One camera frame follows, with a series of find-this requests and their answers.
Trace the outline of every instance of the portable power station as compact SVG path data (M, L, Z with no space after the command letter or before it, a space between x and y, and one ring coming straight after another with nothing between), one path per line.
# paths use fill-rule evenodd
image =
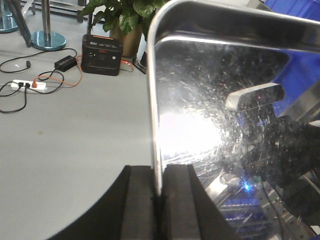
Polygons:
M117 76L123 47L117 39L85 34L81 68L85 73Z

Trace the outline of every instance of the potted plant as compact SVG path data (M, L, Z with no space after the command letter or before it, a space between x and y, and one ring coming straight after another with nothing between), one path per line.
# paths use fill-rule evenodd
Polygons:
M98 11L92 25L105 20L103 30L111 31L112 38L119 39L123 44L123 56L133 57L137 54L141 34L147 40L148 30L156 9L162 7L168 0L89 0L81 14L93 14Z

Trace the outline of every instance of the plant pot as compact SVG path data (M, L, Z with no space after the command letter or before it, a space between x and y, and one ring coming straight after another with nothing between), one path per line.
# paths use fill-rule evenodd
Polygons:
M116 23L114 28L110 30L110 37L114 39L118 39L123 46L123 57L126 58L135 58L142 36L142 29L141 25L138 24L131 32L125 35L120 27L119 24Z

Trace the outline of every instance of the black power adapter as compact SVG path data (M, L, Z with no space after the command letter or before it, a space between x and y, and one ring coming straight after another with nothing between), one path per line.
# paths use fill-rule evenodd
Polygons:
M69 55L69 56L66 56L66 57L60 59L59 61L56 61L54 63L54 68L61 71L61 72L65 72L65 71L73 68L76 65L77 65L76 58Z

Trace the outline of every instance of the chrome stand base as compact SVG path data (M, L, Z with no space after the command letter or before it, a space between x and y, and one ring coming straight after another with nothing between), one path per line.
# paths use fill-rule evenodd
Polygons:
M12 16L4 16L0 22L0 33L11 33L18 30L18 25Z
M61 34L52 31L49 40L45 39L44 31L36 31L31 34L32 46L36 49L45 51L55 51L66 46L66 38Z

